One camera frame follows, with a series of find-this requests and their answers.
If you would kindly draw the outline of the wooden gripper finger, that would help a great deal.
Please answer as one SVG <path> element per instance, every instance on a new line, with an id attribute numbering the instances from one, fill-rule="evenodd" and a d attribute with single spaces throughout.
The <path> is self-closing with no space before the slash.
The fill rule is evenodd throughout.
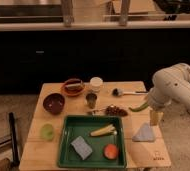
<path id="1" fill-rule="evenodd" d="M 157 126 L 162 119 L 163 112 L 162 111 L 150 111 L 150 125 L 151 126 Z"/>

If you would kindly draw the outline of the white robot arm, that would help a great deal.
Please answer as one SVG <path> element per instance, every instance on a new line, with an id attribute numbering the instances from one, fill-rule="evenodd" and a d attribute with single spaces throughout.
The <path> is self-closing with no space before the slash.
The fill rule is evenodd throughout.
<path id="1" fill-rule="evenodd" d="M 178 63 L 160 69 L 154 73 L 152 83 L 146 102 L 154 111 L 162 110 L 175 100 L 190 113 L 190 65 Z"/>

